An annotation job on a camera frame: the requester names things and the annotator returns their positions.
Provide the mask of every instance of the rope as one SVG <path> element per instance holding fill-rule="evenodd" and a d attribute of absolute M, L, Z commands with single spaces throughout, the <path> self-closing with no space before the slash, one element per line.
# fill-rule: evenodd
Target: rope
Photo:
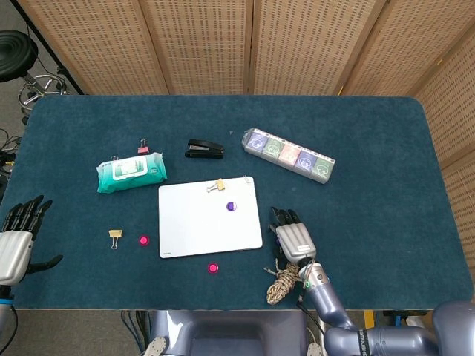
<path fill-rule="evenodd" d="M 287 263 L 285 269 L 279 269 L 277 258 L 275 259 L 275 270 L 264 268 L 264 271 L 273 274 L 277 280 L 267 289 L 267 303 L 271 306 L 279 303 L 294 288 L 295 282 L 300 280 L 298 276 L 298 266 L 294 263 Z"/>

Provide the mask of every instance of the table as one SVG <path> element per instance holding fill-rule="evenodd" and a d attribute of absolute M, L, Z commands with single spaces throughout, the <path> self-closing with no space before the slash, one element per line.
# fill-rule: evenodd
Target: table
<path fill-rule="evenodd" d="M 336 159 L 321 185 L 244 152 L 251 127 Z M 176 184 L 255 178 L 263 248 L 162 260 L 157 186 L 98 194 L 95 167 L 164 153 Z M 223 145 L 224 158 L 187 159 L 189 139 Z M 432 309 L 470 299 L 472 283 L 421 105 L 409 98 L 314 96 L 58 96 L 33 110 L 0 208 L 52 199 L 32 262 L 54 269 L 15 288 L 19 308 L 291 309 L 265 295 L 274 277 L 270 207 L 293 208 L 348 309 Z M 121 228 L 111 250 L 108 230 Z M 139 246 L 142 234 L 151 237 Z M 220 266 L 209 274 L 209 262 Z"/>

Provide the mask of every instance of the floor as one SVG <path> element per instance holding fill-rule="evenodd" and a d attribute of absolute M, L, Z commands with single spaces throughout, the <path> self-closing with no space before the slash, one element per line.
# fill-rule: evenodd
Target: floor
<path fill-rule="evenodd" d="M 0 19 L 0 30 L 26 32 L 25 22 L 9 1 L 0 1 Z M 33 34 L 32 38 L 39 46 L 39 58 L 44 66 L 56 72 L 55 62 Z M 30 71 L 32 75 L 44 72 L 38 61 Z M 21 136 L 24 131 L 24 115 L 17 102 L 21 86 L 21 79 L 0 84 L 0 128 L 7 130 L 11 136 Z M 68 90 L 75 93 L 70 85 Z M 122 325 L 119 314 L 119 311 L 21 310 L 16 337 L 3 355 L 138 355 L 138 349 Z M 361 311 L 352 311 L 350 316 L 360 327 L 364 326 Z M 380 323 L 387 324 L 387 320 L 381 317 Z M 312 322 L 309 322 L 309 327 L 316 333 Z M 0 345 L 4 345 L 12 330 L 13 318 L 10 318 L 0 337 Z"/>

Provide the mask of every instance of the stapler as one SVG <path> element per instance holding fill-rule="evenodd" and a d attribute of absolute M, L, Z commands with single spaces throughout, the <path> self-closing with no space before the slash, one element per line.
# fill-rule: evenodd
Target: stapler
<path fill-rule="evenodd" d="M 190 139 L 185 157 L 188 158 L 223 158 L 224 147 L 201 139 Z"/>

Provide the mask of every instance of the black stool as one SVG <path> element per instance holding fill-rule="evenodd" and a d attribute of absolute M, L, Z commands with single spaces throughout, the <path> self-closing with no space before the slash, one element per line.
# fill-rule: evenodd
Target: black stool
<path fill-rule="evenodd" d="M 63 78 L 51 73 L 32 77 L 28 73 L 36 58 L 38 47 L 28 35 L 19 31 L 0 31 L 0 82 L 23 78 L 25 84 L 18 93 L 18 100 L 23 113 L 27 115 L 39 98 L 51 94 L 68 94 Z M 56 90 L 48 90 L 54 82 Z"/>

